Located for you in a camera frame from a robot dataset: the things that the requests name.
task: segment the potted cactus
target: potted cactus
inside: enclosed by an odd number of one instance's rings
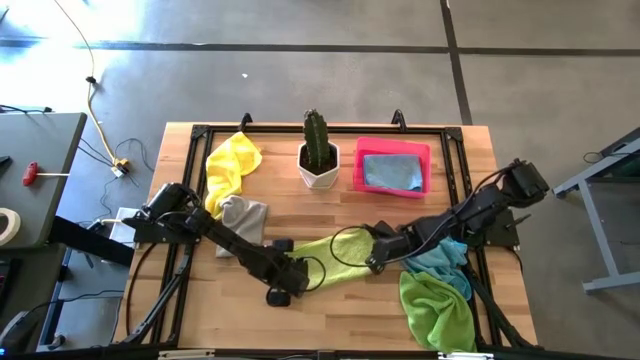
[[[340,171],[340,147],[329,141],[327,123],[316,109],[304,114],[304,144],[298,147],[298,170],[312,189],[328,189]]]

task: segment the red screwdriver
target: red screwdriver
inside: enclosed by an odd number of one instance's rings
[[[30,163],[24,171],[24,175],[22,175],[22,185],[29,186],[33,184],[38,176],[69,176],[69,174],[39,173],[38,163],[34,161]]]

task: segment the cactus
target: cactus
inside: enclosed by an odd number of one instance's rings
[[[304,117],[304,140],[307,144],[310,165],[310,169],[307,170],[317,175],[331,161],[327,123],[316,109],[306,111]]]

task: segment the tape roll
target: tape roll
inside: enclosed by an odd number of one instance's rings
[[[20,230],[20,215],[17,212],[5,208],[0,208],[0,217],[7,219],[6,229],[0,234],[0,246],[8,243]]]

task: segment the concrete floor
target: concrete floor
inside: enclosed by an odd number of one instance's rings
[[[61,3],[90,41],[447,45],[438,0]],[[449,3],[459,46],[640,48],[639,0]],[[3,38],[57,40],[0,48],[0,99],[83,111],[89,56],[68,47],[77,34],[51,6],[20,1],[0,23]],[[256,121],[300,121],[304,109],[317,107],[336,122],[387,122],[401,108],[409,123],[461,123],[448,54],[98,50],[95,56],[102,88],[94,109],[107,137],[114,144],[140,138],[151,162],[167,121],[239,121],[247,111]],[[461,64],[473,123],[490,126],[499,163],[533,161],[552,185],[585,168],[585,152],[640,124],[640,57],[462,55]],[[98,146],[90,124],[83,137]],[[119,154],[140,164],[136,146]],[[106,203],[114,211],[146,199],[151,173],[140,166],[133,175],[139,187],[109,186]],[[105,167],[78,153],[59,214],[81,221],[103,213],[98,200],[109,179]],[[81,213],[72,210],[78,201],[85,203]],[[582,291],[581,282],[605,275],[605,268],[579,197],[549,196],[529,212],[520,236],[540,344],[639,357],[640,286]]]

